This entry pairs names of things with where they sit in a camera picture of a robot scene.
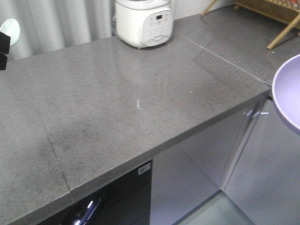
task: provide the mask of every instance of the white rice cooker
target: white rice cooker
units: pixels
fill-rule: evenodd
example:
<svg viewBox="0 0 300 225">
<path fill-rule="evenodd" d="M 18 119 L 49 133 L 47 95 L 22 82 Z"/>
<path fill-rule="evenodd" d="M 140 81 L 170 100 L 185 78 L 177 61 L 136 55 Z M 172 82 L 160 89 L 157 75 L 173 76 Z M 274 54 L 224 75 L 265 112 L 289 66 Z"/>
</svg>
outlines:
<svg viewBox="0 0 300 225">
<path fill-rule="evenodd" d="M 128 44 L 145 48 L 170 39 L 170 0 L 116 0 L 116 32 Z"/>
</svg>

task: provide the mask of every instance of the dishwasher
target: dishwasher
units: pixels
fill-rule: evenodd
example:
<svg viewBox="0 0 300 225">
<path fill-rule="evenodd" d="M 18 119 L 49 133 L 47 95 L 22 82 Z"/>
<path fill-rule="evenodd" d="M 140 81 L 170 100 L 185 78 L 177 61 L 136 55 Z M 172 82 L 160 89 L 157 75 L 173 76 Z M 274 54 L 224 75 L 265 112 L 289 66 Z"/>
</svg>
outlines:
<svg viewBox="0 0 300 225">
<path fill-rule="evenodd" d="M 39 225 L 149 225 L 149 161 Z"/>
</svg>

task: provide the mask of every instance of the purple bowl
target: purple bowl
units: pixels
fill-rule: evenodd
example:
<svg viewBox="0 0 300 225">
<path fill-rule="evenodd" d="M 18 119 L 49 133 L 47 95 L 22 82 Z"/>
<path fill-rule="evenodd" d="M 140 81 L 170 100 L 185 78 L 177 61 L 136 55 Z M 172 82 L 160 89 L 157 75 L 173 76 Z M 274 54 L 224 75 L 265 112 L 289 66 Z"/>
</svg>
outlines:
<svg viewBox="0 0 300 225">
<path fill-rule="evenodd" d="M 278 69 L 273 79 L 272 94 L 281 120 L 300 135 L 300 54 Z"/>
</svg>

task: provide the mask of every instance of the countertop seam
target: countertop seam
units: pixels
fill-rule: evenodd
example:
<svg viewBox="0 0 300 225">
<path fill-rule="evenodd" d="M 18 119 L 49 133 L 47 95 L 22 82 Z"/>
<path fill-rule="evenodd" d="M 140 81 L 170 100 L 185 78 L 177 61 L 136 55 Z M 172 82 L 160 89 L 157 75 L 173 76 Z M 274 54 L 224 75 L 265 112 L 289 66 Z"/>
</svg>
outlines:
<svg viewBox="0 0 300 225">
<path fill-rule="evenodd" d="M 218 54 L 215 54 L 214 52 L 212 52 L 212 51 L 208 50 L 207 48 L 205 48 L 205 47 L 201 46 L 200 44 L 198 44 L 198 43 L 196 43 L 195 41 L 193 41 L 193 40 L 191 40 L 191 39 L 187 38 L 186 36 L 184 36 L 184 35 L 182 35 L 182 34 L 180 34 L 180 36 L 182 36 L 182 37 L 183 37 L 183 38 L 185 38 L 186 40 L 188 40 L 188 41 L 190 41 L 190 42 L 194 43 L 194 44 L 195 44 L 195 45 L 197 45 L 198 47 L 200 47 L 200 48 L 202 48 L 202 49 L 204 49 L 204 50 L 208 51 L 209 53 L 211 53 L 211 54 L 213 54 L 213 55 L 217 56 L 218 58 L 220 58 L 220 59 L 224 60 L 225 62 L 227 62 L 227 63 L 229 63 L 229 64 L 233 65 L 234 67 L 236 67 L 236 68 L 238 68 L 238 69 L 242 70 L 243 72 L 245 72 L 245 73 L 249 74 L 249 75 L 250 75 L 250 76 L 252 76 L 253 78 L 257 79 L 259 82 L 261 82 L 261 83 L 264 83 L 264 84 L 268 84 L 268 83 L 266 83 L 265 81 L 263 81 L 262 79 L 260 79 L 260 78 L 258 78 L 257 76 L 253 75 L 252 73 L 250 73 L 250 72 L 248 72 L 248 71 L 244 70 L 243 68 L 241 68 L 241 67 L 239 67 L 239 66 L 235 65 L 234 63 L 232 63 L 232 62 L 228 61 L 227 59 L 225 59 L 225 58 L 223 58 L 223 57 L 221 57 L 221 56 L 219 56 Z"/>
<path fill-rule="evenodd" d="M 63 179 L 64 179 L 64 181 L 65 181 L 65 183 L 66 183 L 67 189 L 68 189 L 69 192 L 71 192 L 71 188 L 70 188 L 70 186 L 69 186 L 69 184 L 68 184 L 67 177 L 66 177 L 66 175 L 65 175 L 65 173 L 64 173 L 64 171 L 63 171 L 63 169 L 62 169 L 62 166 L 61 166 L 61 163 L 60 163 L 60 161 L 59 161 L 59 159 L 58 159 L 58 156 L 57 156 L 57 153 L 56 153 L 56 151 L 55 151 L 54 145 L 53 145 L 53 143 L 51 142 L 51 139 L 50 139 L 50 136 L 49 136 L 49 134 L 48 134 L 48 132 L 47 132 L 47 128 L 46 128 L 46 126 L 45 126 L 45 123 L 43 122 L 42 117 L 41 117 L 41 115 L 40 115 L 40 113 L 39 113 L 38 110 L 37 110 L 37 114 L 38 114 L 38 117 L 39 117 L 39 119 L 40 119 L 40 121 L 41 121 L 41 124 L 42 124 L 42 126 L 43 126 L 43 129 L 44 129 L 44 131 L 45 131 L 45 133 L 46 133 L 47 140 L 48 140 L 48 142 L 49 142 L 49 144 L 50 144 L 50 147 L 51 147 L 51 149 L 52 149 L 52 152 L 53 152 L 53 154 L 54 154 L 54 156 L 55 156 L 55 160 L 57 161 L 57 164 L 58 164 L 58 166 L 59 166 L 59 168 L 60 168 L 61 175 L 62 175 L 62 177 L 63 177 Z"/>
</svg>

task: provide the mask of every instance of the label sticker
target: label sticker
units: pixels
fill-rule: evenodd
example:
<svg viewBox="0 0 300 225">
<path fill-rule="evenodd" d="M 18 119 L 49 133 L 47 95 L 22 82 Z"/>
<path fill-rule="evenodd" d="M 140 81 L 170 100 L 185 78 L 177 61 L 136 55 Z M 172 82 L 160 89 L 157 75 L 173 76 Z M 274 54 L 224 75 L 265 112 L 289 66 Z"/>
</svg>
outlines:
<svg viewBox="0 0 300 225">
<path fill-rule="evenodd" d="M 142 173 L 148 171 L 151 168 L 151 163 L 148 163 L 141 168 L 138 169 L 138 175 L 141 175 Z"/>
</svg>

